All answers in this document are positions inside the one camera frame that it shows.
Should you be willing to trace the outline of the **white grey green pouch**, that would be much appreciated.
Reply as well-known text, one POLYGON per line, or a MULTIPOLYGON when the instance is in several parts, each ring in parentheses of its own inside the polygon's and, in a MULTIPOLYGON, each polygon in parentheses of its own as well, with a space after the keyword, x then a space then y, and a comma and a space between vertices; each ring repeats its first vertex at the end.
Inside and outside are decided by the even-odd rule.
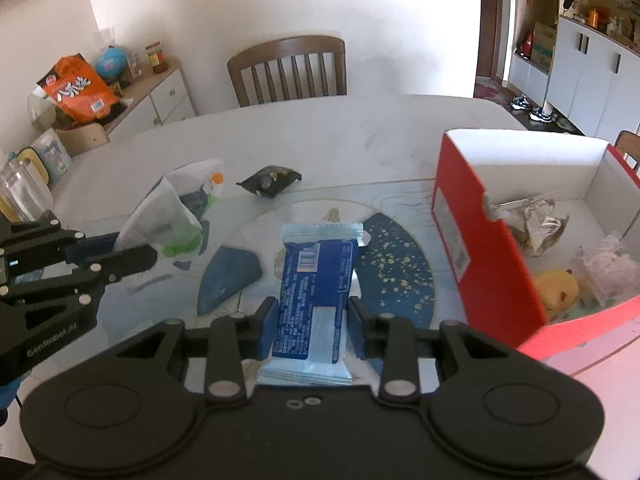
POLYGON ((163 258, 192 258, 205 242, 204 214, 223 190, 224 162, 219 158, 164 174, 130 214, 115 249, 149 245, 163 258))

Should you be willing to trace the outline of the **blue white snack packet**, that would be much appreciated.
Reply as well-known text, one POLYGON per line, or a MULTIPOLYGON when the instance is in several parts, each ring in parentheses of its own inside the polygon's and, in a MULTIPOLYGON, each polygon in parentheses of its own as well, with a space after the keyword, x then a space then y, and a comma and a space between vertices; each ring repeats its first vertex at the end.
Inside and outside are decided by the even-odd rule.
POLYGON ((347 303, 363 230, 360 223, 282 226, 278 329, 268 359, 257 372, 258 384, 352 383, 345 364, 347 303))

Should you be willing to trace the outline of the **black snack packet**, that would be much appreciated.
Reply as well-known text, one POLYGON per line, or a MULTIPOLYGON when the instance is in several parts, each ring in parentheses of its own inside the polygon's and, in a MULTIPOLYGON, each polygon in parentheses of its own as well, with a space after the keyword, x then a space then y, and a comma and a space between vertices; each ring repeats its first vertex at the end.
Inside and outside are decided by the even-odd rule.
POLYGON ((259 197, 275 198, 296 181, 302 180, 302 175, 291 168, 282 166, 265 166, 238 185, 243 190, 259 197))

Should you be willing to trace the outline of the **yellow spotted toy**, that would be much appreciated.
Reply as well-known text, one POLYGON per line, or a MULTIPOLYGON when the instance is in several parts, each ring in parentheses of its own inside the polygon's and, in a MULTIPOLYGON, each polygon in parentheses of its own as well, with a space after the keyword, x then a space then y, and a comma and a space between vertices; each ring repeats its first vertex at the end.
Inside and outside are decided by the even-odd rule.
POLYGON ((577 300, 579 285, 572 272, 548 270, 534 275, 533 283, 548 321, 555 320, 577 300))

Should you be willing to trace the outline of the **blue patterned table mat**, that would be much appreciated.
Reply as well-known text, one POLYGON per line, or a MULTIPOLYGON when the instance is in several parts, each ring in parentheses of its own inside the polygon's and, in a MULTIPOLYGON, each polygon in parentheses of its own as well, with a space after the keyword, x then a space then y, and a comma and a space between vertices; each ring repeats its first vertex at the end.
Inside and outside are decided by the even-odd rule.
POLYGON ((106 294, 99 321, 116 344, 176 318, 205 327, 273 297, 260 355, 263 384, 346 386, 356 367, 347 303, 421 328, 457 318, 462 302, 431 212, 434 185, 347 185, 268 198, 225 198, 204 214, 193 249, 160 248, 157 265, 106 294))

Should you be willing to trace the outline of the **clear printed wrapper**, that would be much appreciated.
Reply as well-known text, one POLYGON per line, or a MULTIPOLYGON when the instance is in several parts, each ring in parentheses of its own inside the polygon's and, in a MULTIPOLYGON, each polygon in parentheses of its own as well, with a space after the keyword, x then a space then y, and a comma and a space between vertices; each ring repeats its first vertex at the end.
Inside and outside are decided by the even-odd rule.
POLYGON ((371 234, 363 230, 358 236, 358 246, 359 247, 367 247, 371 241, 371 234))

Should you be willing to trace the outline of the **orange snack bag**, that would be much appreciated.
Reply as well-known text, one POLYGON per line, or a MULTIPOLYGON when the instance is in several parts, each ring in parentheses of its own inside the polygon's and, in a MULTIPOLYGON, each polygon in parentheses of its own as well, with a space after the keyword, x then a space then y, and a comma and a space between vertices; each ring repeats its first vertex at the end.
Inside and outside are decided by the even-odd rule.
POLYGON ((81 54, 64 56, 38 86, 79 125, 108 124, 125 110, 120 99, 81 54))

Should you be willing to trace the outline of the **white drawer sideboard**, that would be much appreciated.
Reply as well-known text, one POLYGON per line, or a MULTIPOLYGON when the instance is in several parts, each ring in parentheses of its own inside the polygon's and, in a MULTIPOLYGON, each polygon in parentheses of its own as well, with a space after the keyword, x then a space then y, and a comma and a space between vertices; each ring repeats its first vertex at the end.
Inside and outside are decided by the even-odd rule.
POLYGON ((166 72, 154 74, 147 70, 142 79, 124 91, 122 102, 127 107, 106 126, 93 122, 72 130, 56 130, 67 153, 74 157, 195 116, 181 64, 176 58, 168 60, 166 72))

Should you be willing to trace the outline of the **blue globe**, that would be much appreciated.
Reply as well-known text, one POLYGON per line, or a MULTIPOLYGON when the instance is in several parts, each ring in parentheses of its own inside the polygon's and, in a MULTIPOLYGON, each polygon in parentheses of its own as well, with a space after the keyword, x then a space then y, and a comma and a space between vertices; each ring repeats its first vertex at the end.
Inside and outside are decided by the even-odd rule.
POLYGON ((126 53, 118 47, 109 46, 96 59, 94 69, 105 81, 120 77, 128 65, 126 53))

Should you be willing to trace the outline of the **crumpled silver foil bag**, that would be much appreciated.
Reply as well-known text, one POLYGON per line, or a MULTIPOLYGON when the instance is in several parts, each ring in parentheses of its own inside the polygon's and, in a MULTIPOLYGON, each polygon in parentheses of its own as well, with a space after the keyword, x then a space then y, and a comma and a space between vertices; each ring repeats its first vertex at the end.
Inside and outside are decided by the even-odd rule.
POLYGON ((484 205, 489 221, 503 221, 526 256, 540 257, 564 234, 570 217, 556 214, 552 195, 538 195, 484 205))

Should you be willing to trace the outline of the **red white cardboard box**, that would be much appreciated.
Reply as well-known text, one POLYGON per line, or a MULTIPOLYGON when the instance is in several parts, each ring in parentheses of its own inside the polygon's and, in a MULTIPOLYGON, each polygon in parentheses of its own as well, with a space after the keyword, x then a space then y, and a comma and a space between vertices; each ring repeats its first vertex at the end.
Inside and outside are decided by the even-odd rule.
POLYGON ((536 359, 639 317, 639 178, 605 140, 442 137, 432 213, 468 323, 536 359))

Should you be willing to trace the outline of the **red lidded jar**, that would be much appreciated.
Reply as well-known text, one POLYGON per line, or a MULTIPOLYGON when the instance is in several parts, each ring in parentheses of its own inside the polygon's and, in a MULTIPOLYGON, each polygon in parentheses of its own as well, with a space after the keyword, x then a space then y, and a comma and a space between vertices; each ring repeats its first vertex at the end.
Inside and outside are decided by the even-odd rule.
POLYGON ((165 55, 163 54, 162 44, 159 41, 148 44, 145 47, 145 52, 148 55, 154 74, 160 74, 168 70, 168 63, 165 55))

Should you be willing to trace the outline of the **sneaker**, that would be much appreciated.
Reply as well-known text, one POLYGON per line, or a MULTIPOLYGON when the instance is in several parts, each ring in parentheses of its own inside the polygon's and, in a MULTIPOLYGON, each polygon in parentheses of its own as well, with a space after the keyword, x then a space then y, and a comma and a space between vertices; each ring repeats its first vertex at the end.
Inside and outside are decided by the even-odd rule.
POLYGON ((554 113, 552 106, 535 107, 529 112, 529 119, 532 122, 540 122, 541 124, 552 124, 554 122, 554 113))
POLYGON ((520 94, 519 96, 514 96, 511 100, 510 107, 512 110, 531 110, 532 103, 529 102, 525 94, 520 94))

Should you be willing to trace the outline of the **wooden chair by cabinets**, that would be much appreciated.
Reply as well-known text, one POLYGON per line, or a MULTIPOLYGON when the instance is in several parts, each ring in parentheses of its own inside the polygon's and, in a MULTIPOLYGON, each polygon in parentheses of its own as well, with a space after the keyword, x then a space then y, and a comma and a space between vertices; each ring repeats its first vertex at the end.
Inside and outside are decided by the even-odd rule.
POLYGON ((640 136, 638 133, 628 130, 621 131, 616 138, 614 148, 625 162, 631 163, 631 169, 638 174, 640 164, 640 136))

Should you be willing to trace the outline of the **cardboard box in shelf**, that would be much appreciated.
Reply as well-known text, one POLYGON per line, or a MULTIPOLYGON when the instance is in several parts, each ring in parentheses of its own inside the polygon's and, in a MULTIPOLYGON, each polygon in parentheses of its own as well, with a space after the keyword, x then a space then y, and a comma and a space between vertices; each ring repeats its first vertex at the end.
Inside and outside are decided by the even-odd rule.
POLYGON ((548 26, 541 22, 535 23, 530 60, 546 72, 551 68, 555 39, 555 27, 548 26))

